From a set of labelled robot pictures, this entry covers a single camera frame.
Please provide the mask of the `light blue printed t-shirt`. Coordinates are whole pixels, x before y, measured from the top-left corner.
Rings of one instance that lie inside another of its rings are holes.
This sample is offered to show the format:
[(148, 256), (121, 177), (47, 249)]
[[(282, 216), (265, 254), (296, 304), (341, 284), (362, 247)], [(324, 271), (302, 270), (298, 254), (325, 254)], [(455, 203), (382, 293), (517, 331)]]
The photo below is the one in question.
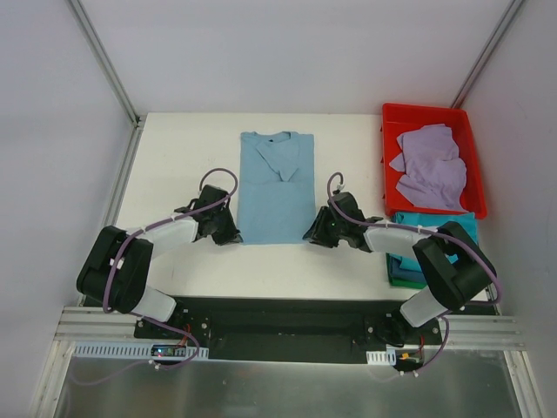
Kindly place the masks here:
[(314, 136), (240, 135), (238, 228), (247, 245), (300, 244), (316, 216)]

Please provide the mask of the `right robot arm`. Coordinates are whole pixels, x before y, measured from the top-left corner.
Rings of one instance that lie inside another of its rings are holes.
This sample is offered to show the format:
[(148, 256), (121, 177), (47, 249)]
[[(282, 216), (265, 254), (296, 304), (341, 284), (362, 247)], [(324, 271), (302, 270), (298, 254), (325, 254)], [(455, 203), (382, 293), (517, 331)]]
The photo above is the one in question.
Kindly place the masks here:
[(416, 260), (426, 287), (393, 314), (393, 337), (412, 343), (423, 325), (460, 310), (496, 280), (496, 272), (463, 227), (453, 221), (436, 229), (365, 218), (349, 192), (335, 192), (319, 209), (303, 240), (334, 248), (344, 240), (365, 253), (386, 253)]

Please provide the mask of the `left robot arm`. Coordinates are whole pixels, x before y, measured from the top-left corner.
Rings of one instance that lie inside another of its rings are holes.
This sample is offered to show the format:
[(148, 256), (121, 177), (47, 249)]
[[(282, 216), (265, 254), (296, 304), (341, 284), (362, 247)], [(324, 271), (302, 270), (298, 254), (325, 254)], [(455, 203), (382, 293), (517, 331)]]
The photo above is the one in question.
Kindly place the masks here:
[(153, 319), (166, 339), (178, 337), (182, 309), (175, 298), (147, 285), (151, 262), (206, 237), (218, 246), (240, 243), (229, 198), (225, 190), (204, 185), (197, 198), (166, 219), (132, 233), (104, 227), (77, 276), (77, 290), (109, 311)]

